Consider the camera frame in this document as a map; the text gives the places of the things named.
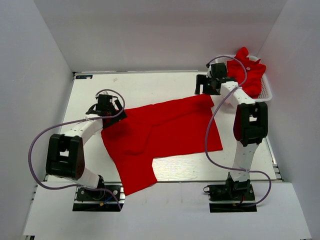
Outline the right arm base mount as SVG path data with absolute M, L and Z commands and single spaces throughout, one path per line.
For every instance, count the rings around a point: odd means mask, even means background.
M 257 212 L 253 186 L 235 191 L 231 195 L 225 184 L 210 184 L 203 188 L 208 195 L 210 213 L 254 213 Z

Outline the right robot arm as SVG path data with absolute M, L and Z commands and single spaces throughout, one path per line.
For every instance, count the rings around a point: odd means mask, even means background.
M 225 63 L 208 63 L 207 74 L 196 76 L 195 94 L 221 95 L 236 109 L 233 135 L 236 151 L 223 192 L 232 199 L 249 191 L 250 173 L 255 152 L 268 134 L 268 107 L 264 102 L 253 100 L 238 85 L 233 77 L 227 76 Z

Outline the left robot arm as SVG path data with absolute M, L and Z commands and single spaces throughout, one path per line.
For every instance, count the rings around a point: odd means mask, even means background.
M 97 132 L 127 117 L 117 96 L 99 93 L 95 98 L 96 104 L 87 110 L 80 122 L 68 131 L 50 137 L 45 166 L 48 175 L 64 178 L 90 189 L 100 187 L 102 180 L 101 176 L 86 168 L 85 144 Z

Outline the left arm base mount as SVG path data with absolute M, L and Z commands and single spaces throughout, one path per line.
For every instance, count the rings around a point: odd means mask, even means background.
M 103 183 L 116 197 L 122 208 L 125 203 L 124 188 L 121 183 Z M 108 191 L 92 191 L 83 187 L 78 188 L 73 201 L 73 212 L 120 212 L 121 209 L 115 198 Z

